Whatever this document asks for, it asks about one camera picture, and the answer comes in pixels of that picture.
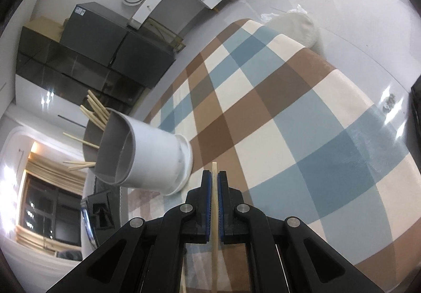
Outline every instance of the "white plastic bag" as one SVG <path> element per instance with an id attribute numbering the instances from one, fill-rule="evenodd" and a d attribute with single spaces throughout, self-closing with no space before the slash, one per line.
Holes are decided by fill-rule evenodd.
<path id="1" fill-rule="evenodd" d="M 298 4 L 296 9 L 291 9 L 288 10 L 287 13 L 302 13 L 302 14 L 308 14 L 302 7 L 301 5 Z"/>
<path id="2" fill-rule="evenodd" d="M 261 14 L 260 15 L 260 19 L 262 20 L 263 24 L 268 23 L 271 19 L 273 19 L 274 17 L 279 16 L 278 14 L 274 14 L 274 13 L 270 13 L 270 14 Z"/>

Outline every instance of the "gray cabinet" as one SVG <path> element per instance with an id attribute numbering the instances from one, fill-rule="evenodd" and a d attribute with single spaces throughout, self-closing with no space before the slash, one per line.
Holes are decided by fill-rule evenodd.
<path id="1" fill-rule="evenodd" d="M 96 2 L 78 4 L 60 44 L 152 89 L 174 61 L 171 46 L 154 33 Z"/>
<path id="2" fill-rule="evenodd" d="M 144 90 L 112 68 L 32 30 L 31 24 L 22 27 L 16 74 L 87 108 L 87 91 L 92 90 L 105 106 L 122 113 L 131 111 Z"/>

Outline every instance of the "metal screw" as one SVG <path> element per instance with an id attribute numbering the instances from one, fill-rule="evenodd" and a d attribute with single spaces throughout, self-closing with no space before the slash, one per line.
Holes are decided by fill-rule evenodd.
<path id="1" fill-rule="evenodd" d="M 133 219 L 130 221 L 130 226 L 131 226 L 132 228 L 138 228 L 138 227 L 140 227 L 140 226 L 142 226 L 142 225 L 143 225 L 143 219 L 141 219 L 141 218 L 139 218 L 139 217 L 133 218 Z"/>
<path id="2" fill-rule="evenodd" d="M 187 213 L 193 210 L 193 207 L 190 204 L 183 204 L 182 206 L 180 206 L 180 211 Z"/>
<path id="3" fill-rule="evenodd" d="M 247 204 L 240 204 L 237 206 L 238 212 L 245 213 L 250 211 L 250 206 Z"/>
<path id="4" fill-rule="evenodd" d="M 291 228 L 296 228 L 296 227 L 300 226 L 300 220 L 298 218 L 295 218 L 295 217 L 289 218 L 287 220 L 287 223 Z"/>

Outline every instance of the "checkered carpet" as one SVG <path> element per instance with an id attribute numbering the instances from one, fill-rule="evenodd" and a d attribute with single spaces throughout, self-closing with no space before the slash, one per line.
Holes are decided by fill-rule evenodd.
<path id="1" fill-rule="evenodd" d="M 231 24 L 145 122 L 190 140 L 193 171 L 172 196 L 133 190 L 130 217 L 181 204 L 217 161 L 246 202 L 300 217 L 385 290 L 420 262 L 421 177 L 411 155 L 361 90 L 294 40 L 252 20 Z M 210 251 L 187 247 L 191 291 L 211 287 Z M 219 262 L 218 290 L 249 291 L 243 246 L 222 245 Z"/>

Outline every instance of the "curtain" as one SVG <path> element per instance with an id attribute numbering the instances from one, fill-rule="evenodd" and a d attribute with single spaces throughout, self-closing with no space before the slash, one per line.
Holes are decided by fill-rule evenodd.
<path id="1" fill-rule="evenodd" d="M 0 246 L 26 293 L 45 293 L 80 263 L 41 254 L 4 236 L 0 236 Z"/>
<path id="2" fill-rule="evenodd" d="M 24 245 L 32 250 L 55 256 L 56 251 L 64 250 L 78 250 L 81 251 L 81 247 L 77 245 L 70 245 L 62 243 L 50 238 L 43 237 L 42 235 L 36 234 L 30 230 L 25 229 L 20 225 L 16 225 L 16 242 Z"/>
<path id="3" fill-rule="evenodd" d="M 83 172 L 69 172 L 66 166 L 35 153 L 29 155 L 26 171 L 47 183 L 82 195 L 86 177 Z"/>

